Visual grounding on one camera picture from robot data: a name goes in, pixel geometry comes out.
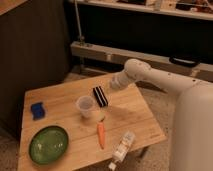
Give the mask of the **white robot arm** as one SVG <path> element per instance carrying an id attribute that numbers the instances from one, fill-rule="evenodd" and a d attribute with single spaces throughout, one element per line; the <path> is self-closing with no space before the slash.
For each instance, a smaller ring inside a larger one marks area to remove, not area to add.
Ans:
<path id="1" fill-rule="evenodd" d="M 213 83 L 129 59 L 110 86 L 122 90 L 138 81 L 154 84 L 174 99 L 169 171 L 213 171 Z"/>

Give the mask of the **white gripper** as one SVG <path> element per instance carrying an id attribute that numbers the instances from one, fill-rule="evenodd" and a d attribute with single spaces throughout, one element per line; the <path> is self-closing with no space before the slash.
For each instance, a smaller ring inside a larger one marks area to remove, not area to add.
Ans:
<path id="1" fill-rule="evenodd" d="M 124 71 L 117 72 L 110 80 L 110 87 L 114 90 L 125 89 L 131 83 L 131 79 Z"/>

